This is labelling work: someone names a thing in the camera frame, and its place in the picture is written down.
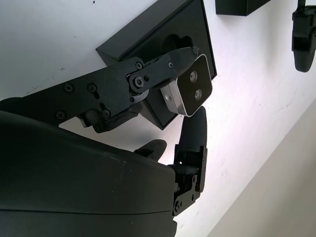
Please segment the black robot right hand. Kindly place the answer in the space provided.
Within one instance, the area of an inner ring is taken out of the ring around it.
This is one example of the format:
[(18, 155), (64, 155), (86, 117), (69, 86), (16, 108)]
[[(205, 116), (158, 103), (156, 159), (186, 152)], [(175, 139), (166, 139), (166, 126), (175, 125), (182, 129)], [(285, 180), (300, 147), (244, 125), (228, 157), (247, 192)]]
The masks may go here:
[(0, 234), (3, 237), (173, 237), (174, 217), (203, 192), (207, 118), (186, 115), (172, 165), (166, 142), (130, 152), (61, 129), (79, 118), (98, 133), (136, 117), (153, 88), (199, 60), (196, 47), (147, 64), (134, 57), (0, 103)]

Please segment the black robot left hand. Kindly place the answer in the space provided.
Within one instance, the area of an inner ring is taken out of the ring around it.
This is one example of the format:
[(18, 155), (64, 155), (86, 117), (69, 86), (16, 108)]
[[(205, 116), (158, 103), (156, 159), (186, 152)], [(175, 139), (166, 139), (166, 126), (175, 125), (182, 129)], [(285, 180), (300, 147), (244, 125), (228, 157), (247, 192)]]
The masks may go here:
[(292, 51), (296, 70), (306, 73), (310, 70), (316, 51), (316, 7), (298, 0), (292, 14)]

